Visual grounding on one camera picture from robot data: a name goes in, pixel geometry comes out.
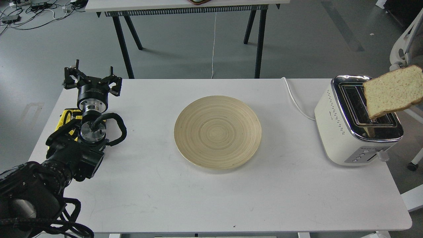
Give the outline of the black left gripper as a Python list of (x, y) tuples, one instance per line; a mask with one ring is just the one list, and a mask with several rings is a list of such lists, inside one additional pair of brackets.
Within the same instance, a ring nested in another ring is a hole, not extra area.
[(108, 93), (119, 97), (122, 89), (122, 77), (118, 77), (110, 66), (110, 75), (104, 78), (87, 77), (79, 70), (80, 61), (77, 59), (74, 66), (64, 68), (64, 89), (78, 88), (78, 103), (88, 99), (96, 99), (108, 103)]

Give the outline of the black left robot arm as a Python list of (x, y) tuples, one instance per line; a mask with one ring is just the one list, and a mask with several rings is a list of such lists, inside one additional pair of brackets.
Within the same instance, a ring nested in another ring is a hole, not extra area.
[(78, 199), (66, 198), (71, 181), (91, 179), (104, 158), (104, 149), (127, 136), (123, 119), (106, 113), (108, 95), (118, 97), (122, 78), (110, 69), (104, 78), (87, 76), (74, 67), (64, 69), (63, 87), (78, 89), (78, 112), (62, 115), (62, 125), (46, 140), (46, 160), (15, 166), (1, 174), (1, 237), (33, 238), (41, 232), (66, 238), (93, 238), (77, 223)]

